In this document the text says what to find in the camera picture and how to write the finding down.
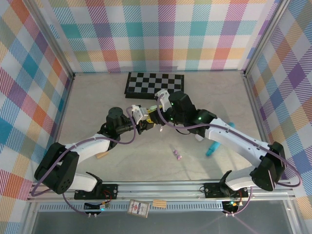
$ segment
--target white floor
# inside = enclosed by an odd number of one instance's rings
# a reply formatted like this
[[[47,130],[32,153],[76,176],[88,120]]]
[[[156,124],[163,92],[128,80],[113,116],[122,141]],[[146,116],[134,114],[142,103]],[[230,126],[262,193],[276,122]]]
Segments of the white floor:
[[[185,74],[185,93],[198,109],[215,113],[236,128],[260,139],[247,93],[238,71],[189,72]],[[114,106],[125,110],[132,104],[155,105],[153,100],[126,99],[127,74],[77,76],[68,103],[59,142],[78,142],[91,137],[106,121]],[[121,135],[129,141],[133,132]],[[205,155],[211,141],[198,142],[194,135],[184,136],[174,129],[159,126],[138,135],[130,145],[117,145],[109,154],[95,156],[78,165],[77,172],[92,172],[104,181],[220,179],[228,170],[239,170],[249,162],[220,146],[210,157]],[[182,159],[177,161],[171,148]]]

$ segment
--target blue toy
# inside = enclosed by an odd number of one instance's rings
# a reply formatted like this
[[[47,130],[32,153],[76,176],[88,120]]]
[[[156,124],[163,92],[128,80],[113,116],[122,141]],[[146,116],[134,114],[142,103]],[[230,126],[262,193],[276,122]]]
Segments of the blue toy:
[[[229,125],[232,127],[232,128],[235,128],[235,124],[230,122]],[[214,151],[216,151],[220,146],[220,143],[219,142],[216,142],[214,141],[211,146],[209,147],[209,150],[206,152],[206,156],[210,156],[213,154]]]

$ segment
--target chessboard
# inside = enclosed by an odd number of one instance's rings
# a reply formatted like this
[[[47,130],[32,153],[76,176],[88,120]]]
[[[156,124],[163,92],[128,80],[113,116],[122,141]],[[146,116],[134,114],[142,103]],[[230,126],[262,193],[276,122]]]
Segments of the chessboard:
[[[184,91],[184,75],[129,72],[126,98],[155,99],[155,93],[167,89],[171,94]]]

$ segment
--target small wooden block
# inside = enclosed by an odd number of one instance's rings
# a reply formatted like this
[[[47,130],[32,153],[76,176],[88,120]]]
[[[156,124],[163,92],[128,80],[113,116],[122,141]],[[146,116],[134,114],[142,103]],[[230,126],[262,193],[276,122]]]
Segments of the small wooden block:
[[[99,158],[101,158],[101,157],[104,157],[104,156],[107,155],[107,154],[108,154],[108,151],[103,152],[103,153],[98,153],[98,154],[96,154],[96,156],[97,156],[97,159],[99,159]]]
[[[163,200],[153,200],[154,207],[167,208],[167,202]]]

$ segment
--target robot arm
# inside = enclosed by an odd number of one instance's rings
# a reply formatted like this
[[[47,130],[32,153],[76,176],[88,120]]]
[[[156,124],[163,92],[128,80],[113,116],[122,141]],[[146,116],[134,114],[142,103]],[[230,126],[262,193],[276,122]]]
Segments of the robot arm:
[[[260,150],[259,147],[262,146],[265,149],[274,151],[285,158],[281,144],[275,142],[273,145],[268,145],[266,142],[258,141],[231,128],[215,114],[207,110],[196,109],[188,95],[182,91],[169,95],[166,90],[161,90],[156,96],[160,95],[163,95],[160,98],[161,114],[166,121],[183,124],[185,127],[203,123],[226,127],[227,130],[210,126],[192,128],[189,131],[195,134],[199,140],[208,138],[222,143],[242,155],[252,164],[251,167],[239,171],[228,171],[223,176],[220,180],[220,189],[224,194],[228,195],[231,191],[254,185],[267,191],[272,191],[275,188],[286,166],[274,156]],[[150,109],[132,106],[132,115],[136,129],[131,124],[130,118],[123,114],[121,108],[114,107],[110,109],[106,117],[106,123],[101,126],[100,131],[93,137],[109,137],[110,139],[120,140],[120,135],[124,132],[134,129],[140,135],[143,131],[153,128],[155,124],[165,125],[156,111],[156,106]],[[239,135],[254,141],[258,147],[242,140]],[[73,145],[75,144],[52,144],[35,172],[35,179],[42,178],[59,155]],[[116,143],[105,139],[94,140],[72,149],[65,155],[61,164],[57,165],[43,181],[43,184],[57,194],[61,194],[68,189],[98,193],[97,188],[102,185],[102,180],[91,173],[88,173],[91,176],[75,174],[76,167],[85,159],[111,150],[115,146]]]

